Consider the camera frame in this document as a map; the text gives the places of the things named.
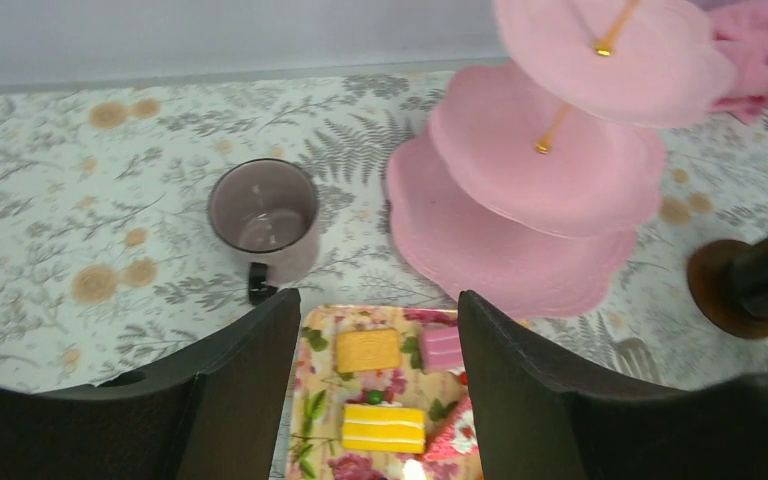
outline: pink plate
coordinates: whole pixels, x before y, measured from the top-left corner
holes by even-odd
[[[515,222],[589,237],[649,220],[666,161],[658,135],[573,110],[541,155],[534,142],[561,106],[513,63],[469,67],[452,79],[429,131],[455,182]]]
[[[451,179],[427,134],[393,154],[387,191],[405,260],[453,298],[472,289],[514,318],[595,308],[634,250],[633,230],[565,239],[485,209]]]
[[[627,0],[495,0],[511,58],[542,87],[598,117],[651,127],[705,118],[734,83],[715,50],[710,21],[684,0],[643,0],[600,57],[593,42]]]

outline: gold center pole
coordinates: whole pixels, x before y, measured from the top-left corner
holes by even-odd
[[[640,5],[640,0],[626,1],[625,7],[623,7],[622,12],[620,12],[617,19],[614,20],[614,24],[611,25],[611,28],[608,29],[608,33],[593,43],[593,51],[596,52],[597,55],[610,57],[611,54],[614,53],[614,45],[617,43],[620,33],[622,33],[623,28],[625,28],[626,23],[628,23],[628,20],[631,18],[632,12],[634,12],[634,9],[637,8],[638,5]]]
[[[537,143],[534,144],[534,150],[537,153],[545,155],[552,151],[552,139],[555,137],[558,129],[561,128],[561,124],[564,123],[564,120],[566,120],[567,115],[569,115],[571,111],[572,105],[568,103],[564,104],[564,106],[558,110],[558,113],[555,114],[555,119],[552,120],[552,125],[549,126],[549,130],[547,130],[546,133],[537,140]]]

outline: gray wall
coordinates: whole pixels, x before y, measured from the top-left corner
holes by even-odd
[[[0,0],[0,85],[503,55],[490,0]]]

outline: black mug handle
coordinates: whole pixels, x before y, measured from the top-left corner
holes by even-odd
[[[278,292],[277,287],[266,284],[266,274],[269,266],[262,263],[252,263],[249,266],[249,303],[258,306]]]

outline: pink tiered tray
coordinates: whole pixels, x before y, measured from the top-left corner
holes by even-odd
[[[666,153],[649,129],[573,110],[550,155],[533,148],[564,102],[515,64],[458,72],[429,130],[455,182],[485,208],[563,237],[633,229],[657,211]]]
[[[511,58],[546,90],[617,123],[682,127],[704,119],[735,79],[703,11],[684,0],[643,0],[609,57],[594,41],[629,0],[495,0]]]
[[[514,318],[594,308],[635,245],[633,230],[566,239],[494,214],[451,179],[427,134],[393,154],[387,191],[407,262],[452,297],[476,290]]]

